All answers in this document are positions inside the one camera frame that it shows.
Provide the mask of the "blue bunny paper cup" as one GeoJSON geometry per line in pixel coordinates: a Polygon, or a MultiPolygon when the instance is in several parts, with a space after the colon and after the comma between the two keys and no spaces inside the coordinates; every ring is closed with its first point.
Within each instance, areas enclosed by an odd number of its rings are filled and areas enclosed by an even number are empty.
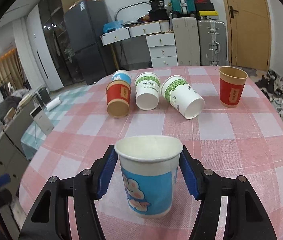
{"type": "Polygon", "coordinates": [[[172,207],[182,142],[165,135],[140,135],[114,145],[131,210],[141,218],[160,218],[172,207]]]}

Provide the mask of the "upright red paper cup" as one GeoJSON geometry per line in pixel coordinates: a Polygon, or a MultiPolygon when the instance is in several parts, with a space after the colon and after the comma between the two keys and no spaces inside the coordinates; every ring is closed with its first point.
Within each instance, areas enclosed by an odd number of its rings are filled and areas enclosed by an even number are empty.
{"type": "Polygon", "coordinates": [[[245,71],[230,67],[222,66],[219,68],[220,73],[220,101],[229,108],[237,107],[248,75],[245,71]]]}

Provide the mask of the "green white cup right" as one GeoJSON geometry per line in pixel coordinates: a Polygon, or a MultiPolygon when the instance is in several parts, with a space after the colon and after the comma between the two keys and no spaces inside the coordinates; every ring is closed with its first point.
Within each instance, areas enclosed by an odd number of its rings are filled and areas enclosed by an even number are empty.
{"type": "Polygon", "coordinates": [[[165,100],[186,119],[197,117],[205,106],[204,99],[180,75],[168,77],[160,87],[165,100]]]}

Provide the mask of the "green white cup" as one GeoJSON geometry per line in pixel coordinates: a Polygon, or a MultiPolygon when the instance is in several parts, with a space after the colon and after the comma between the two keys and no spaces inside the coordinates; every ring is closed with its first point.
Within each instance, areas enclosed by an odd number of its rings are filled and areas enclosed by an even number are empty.
{"type": "Polygon", "coordinates": [[[144,72],[135,79],[136,105],[144,111],[155,109],[159,104],[160,78],[153,72],[144,72]]]}
{"type": "Polygon", "coordinates": [[[205,106],[204,99],[180,75],[168,77],[160,87],[165,100],[186,119],[197,117],[205,106]]]}

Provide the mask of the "green white cup middle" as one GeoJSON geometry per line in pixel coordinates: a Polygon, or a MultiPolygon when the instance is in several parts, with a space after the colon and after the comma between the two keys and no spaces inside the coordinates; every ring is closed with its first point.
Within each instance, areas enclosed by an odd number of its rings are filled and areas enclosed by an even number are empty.
{"type": "Polygon", "coordinates": [[[153,72],[144,72],[135,79],[136,105],[144,111],[155,109],[159,104],[160,78],[153,72]]]}

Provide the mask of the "grey low cabinet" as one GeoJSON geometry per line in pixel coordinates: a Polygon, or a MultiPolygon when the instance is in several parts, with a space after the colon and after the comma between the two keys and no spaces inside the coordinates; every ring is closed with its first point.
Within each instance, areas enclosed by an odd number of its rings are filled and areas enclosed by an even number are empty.
{"type": "Polygon", "coordinates": [[[10,183],[5,188],[15,196],[22,176],[29,165],[21,145],[22,135],[33,122],[30,112],[35,108],[28,102],[0,132],[0,176],[7,173],[10,183]]]}

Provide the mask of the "pink checkered tablecloth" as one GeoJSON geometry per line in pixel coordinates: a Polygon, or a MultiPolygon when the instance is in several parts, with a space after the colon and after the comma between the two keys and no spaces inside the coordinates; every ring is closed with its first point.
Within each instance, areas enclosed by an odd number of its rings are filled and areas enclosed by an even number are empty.
{"type": "Polygon", "coordinates": [[[247,80],[236,108],[220,102],[216,67],[155,69],[162,81],[186,78],[205,100],[205,108],[188,120],[166,100],[152,111],[131,103],[128,116],[113,118],[106,111],[107,76],[92,86],[61,93],[61,105],[49,112],[54,130],[46,137],[29,128],[26,143],[37,148],[21,180],[19,199],[29,211],[51,176],[68,178],[91,167],[110,144],[136,135],[178,138],[204,167],[228,178],[245,176],[267,211],[278,239],[283,239],[283,121],[265,95],[247,80]]]}

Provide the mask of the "white power bank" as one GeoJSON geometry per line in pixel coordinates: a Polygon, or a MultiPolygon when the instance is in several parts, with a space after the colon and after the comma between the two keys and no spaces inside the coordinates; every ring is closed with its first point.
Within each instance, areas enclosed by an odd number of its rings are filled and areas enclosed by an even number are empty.
{"type": "Polygon", "coordinates": [[[48,116],[45,114],[41,106],[34,108],[34,110],[30,112],[30,116],[35,121],[37,126],[39,126],[44,135],[49,136],[49,134],[54,129],[54,125],[49,120],[48,116]]]}

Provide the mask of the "silver aluminium suitcase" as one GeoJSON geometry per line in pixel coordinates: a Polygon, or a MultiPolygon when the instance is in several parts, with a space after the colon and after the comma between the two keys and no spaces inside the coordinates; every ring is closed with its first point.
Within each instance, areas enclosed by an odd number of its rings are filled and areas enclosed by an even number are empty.
{"type": "Polygon", "coordinates": [[[227,32],[225,23],[218,20],[198,21],[201,64],[227,65],[227,32]]]}

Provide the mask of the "glass display cabinet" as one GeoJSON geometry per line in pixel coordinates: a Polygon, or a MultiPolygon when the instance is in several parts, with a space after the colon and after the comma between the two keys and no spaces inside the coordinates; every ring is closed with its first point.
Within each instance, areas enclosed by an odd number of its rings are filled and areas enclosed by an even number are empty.
{"type": "Polygon", "coordinates": [[[50,91],[84,80],[65,24],[65,13],[77,1],[40,0],[26,18],[31,49],[50,91]]]}

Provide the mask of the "beige suitcase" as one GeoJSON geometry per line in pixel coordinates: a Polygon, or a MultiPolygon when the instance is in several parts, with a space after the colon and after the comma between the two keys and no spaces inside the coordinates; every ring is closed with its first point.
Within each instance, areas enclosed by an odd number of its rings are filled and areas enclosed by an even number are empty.
{"type": "Polygon", "coordinates": [[[179,66],[200,66],[201,55],[197,19],[180,17],[172,20],[179,66]]]}

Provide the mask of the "dark grey refrigerator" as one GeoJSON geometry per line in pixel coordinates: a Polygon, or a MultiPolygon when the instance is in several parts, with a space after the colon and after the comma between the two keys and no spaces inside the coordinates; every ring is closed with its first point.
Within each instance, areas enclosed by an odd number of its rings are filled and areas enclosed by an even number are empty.
{"type": "Polygon", "coordinates": [[[104,46],[100,38],[104,25],[109,22],[105,3],[82,0],[64,17],[71,47],[86,84],[113,74],[116,67],[111,49],[104,46]]]}

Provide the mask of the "blue plastic bag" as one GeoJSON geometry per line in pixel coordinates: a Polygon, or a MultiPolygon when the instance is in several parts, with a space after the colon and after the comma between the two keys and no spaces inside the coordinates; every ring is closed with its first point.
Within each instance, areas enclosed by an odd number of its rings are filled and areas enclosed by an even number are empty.
{"type": "Polygon", "coordinates": [[[104,26],[103,26],[103,32],[104,34],[106,33],[110,33],[110,32],[113,32],[115,30],[118,30],[120,28],[123,28],[123,21],[120,20],[120,21],[112,21],[112,22],[109,22],[109,23],[106,23],[104,26]]]}

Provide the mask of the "wooden door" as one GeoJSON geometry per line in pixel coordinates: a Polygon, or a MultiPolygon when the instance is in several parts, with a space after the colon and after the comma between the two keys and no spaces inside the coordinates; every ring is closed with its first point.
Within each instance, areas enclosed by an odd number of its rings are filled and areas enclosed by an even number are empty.
{"type": "Polygon", "coordinates": [[[223,0],[231,66],[267,71],[271,26],[267,0],[223,0]]]}

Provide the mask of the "stacked shoe boxes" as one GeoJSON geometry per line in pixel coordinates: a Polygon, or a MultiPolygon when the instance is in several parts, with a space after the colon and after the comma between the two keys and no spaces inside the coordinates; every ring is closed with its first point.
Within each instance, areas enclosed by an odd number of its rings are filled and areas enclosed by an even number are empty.
{"type": "Polygon", "coordinates": [[[193,0],[197,11],[198,20],[219,20],[218,11],[211,0],[193,0]]]}

